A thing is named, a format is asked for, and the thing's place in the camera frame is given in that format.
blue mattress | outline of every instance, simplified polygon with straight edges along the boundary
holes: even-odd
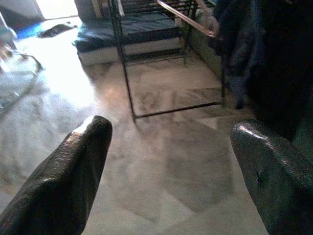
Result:
[[[175,22],[165,14],[124,17],[124,44],[135,44],[179,37]],[[116,46],[110,20],[83,22],[74,42],[79,52]]]

sunlight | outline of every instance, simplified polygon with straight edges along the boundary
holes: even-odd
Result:
[[[36,0],[45,19],[76,16],[74,0]]]

metal rod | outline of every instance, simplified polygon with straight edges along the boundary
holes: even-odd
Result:
[[[174,15],[178,16],[179,18],[181,18],[182,20],[184,20],[185,22],[187,22],[188,24],[192,25],[194,28],[196,28],[197,30],[201,31],[202,33],[204,33],[205,35],[207,35],[210,38],[215,38],[215,34],[206,29],[203,25],[199,24],[198,22],[190,19],[188,16],[185,16],[184,14],[182,14],[181,12],[175,10],[174,8],[172,8],[171,6],[167,5],[166,3],[162,2],[161,0],[157,0],[157,2],[164,7],[166,10],[170,11],[171,13],[173,13]]]
[[[193,106],[188,106],[184,108],[179,108],[179,109],[171,109],[167,111],[161,111],[161,112],[155,112],[155,113],[149,113],[149,114],[142,114],[142,115],[135,115],[135,118],[146,118],[150,116],[156,116],[156,115],[161,115],[161,114],[169,114],[169,113],[174,113],[174,112],[179,112],[179,111],[184,111],[184,110],[189,110],[189,109],[197,109],[197,108],[203,108],[207,106],[213,106],[213,105],[220,105],[222,104],[221,102],[211,102],[211,103],[206,103],[206,104],[199,104],[199,105],[193,105]]]

drying rack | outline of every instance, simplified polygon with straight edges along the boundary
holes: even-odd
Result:
[[[182,107],[182,108],[177,108],[177,109],[170,109],[170,110],[165,110],[165,111],[160,111],[160,112],[152,112],[152,113],[137,115],[134,111],[133,95],[132,95],[131,86],[130,86],[129,77],[128,77],[128,71],[127,71],[127,66],[130,65],[131,57],[126,54],[125,44],[123,43],[124,41],[123,40],[124,32],[123,32],[123,25],[122,25],[123,17],[138,16],[138,15],[151,14],[151,13],[164,13],[167,16],[171,17],[172,19],[180,18],[181,20],[185,21],[188,24],[188,30],[187,30],[186,37],[185,37],[185,45],[181,49],[183,52],[185,52],[187,47],[189,46],[189,38],[191,36],[193,27],[201,31],[205,35],[207,35],[209,38],[216,40],[218,43],[218,39],[216,37],[218,30],[212,31],[212,30],[207,29],[207,26],[209,23],[207,20],[205,20],[204,22],[206,27],[194,21],[197,9],[202,8],[204,12],[204,16],[206,15],[209,16],[207,12],[207,8],[214,7],[214,6],[215,6],[214,3],[211,2],[210,0],[109,0],[109,9],[110,9],[110,14],[111,14],[111,19],[112,19],[113,31],[114,31],[114,35],[116,39],[117,50],[118,50],[118,53],[122,62],[122,66],[123,66],[127,93],[128,93],[130,108],[132,112],[132,118],[134,122],[136,119],[143,118],[143,117],[144,118],[151,117],[151,116],[156,116],[156,115],[168,114],[168,113],[202,108],[202,107],[213,106],[213,105],[224,105],[225,78],[224,78],[224,70],[222,69],[221,101],[209,102],[209,103],[192,105],[192,106],[187,106],[187,107]],[[172,58],[167,57],[162,60],[184,58],[184,63],[185,63],[185,57],[186,57],[186,53],[183,53],[183,54],[180,54],[180,56],[176,56]]]

wooden stick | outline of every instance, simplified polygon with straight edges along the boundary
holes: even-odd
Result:
[[[191,18],[189,18],[188,16],[182,14],[181,12],[177,11],[176,9],[170,7],[168,4],[164,3],[163,1],[161,1],[161,0],[156,0],[156,1],[158,2],[158,4],[160,4],[166,10],[172,12],[174,15],[176,15],[179,18],[181,18],[183,21],[185,21],[186,23],[190,24],[191,26],[193,26],[197,30],[201,31],[202,33],[204,33],[205,35],[209,36],[210,38],[215,38],[215,34],[212,31],[206,29],[203,25],[201,25],[198,22],[192,20]]]

